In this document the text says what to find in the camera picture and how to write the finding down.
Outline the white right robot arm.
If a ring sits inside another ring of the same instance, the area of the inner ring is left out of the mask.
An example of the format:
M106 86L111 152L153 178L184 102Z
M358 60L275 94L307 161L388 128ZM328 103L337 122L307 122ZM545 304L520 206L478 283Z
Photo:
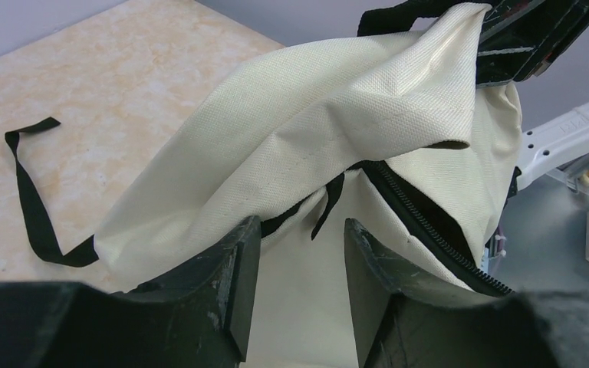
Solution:
M538 76L589 26L589 1L493 1L482 24L479 87ZM503 170L511 196L558 166L589 154L589 102L522 133Z

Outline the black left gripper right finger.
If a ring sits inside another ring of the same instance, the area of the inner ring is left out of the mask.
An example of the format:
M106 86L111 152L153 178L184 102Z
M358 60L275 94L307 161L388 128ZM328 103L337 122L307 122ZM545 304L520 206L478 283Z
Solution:
M352 218L344 257L361 367L589 367L589 292L469 291Z

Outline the cream canvas backpack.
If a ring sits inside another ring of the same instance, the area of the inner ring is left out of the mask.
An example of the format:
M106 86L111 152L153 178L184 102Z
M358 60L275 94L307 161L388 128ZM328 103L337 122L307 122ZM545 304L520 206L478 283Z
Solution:
M364 13L355 38L300 44L238 66L120 197L63 252L15 166L33 252L100 262L127 293L261 223L247 358L237 367L356 367L344 223L469 291L520 144L511 84L475 85L487 1L408 1Z

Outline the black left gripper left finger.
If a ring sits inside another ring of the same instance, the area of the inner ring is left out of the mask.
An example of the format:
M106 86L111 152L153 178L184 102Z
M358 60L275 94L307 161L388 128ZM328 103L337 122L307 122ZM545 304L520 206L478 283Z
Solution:
M0 282L0 367L237 367L247 358L261 223L127 293Z

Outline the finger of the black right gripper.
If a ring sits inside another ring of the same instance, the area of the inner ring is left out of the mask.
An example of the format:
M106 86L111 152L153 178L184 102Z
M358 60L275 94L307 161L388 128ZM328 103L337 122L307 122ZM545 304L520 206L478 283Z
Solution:
M480 35L475 85L494 87L529 79L549 56L549 33L506 30Z
M495 1L482 23L478 57L552 63L589 27L589 1Z

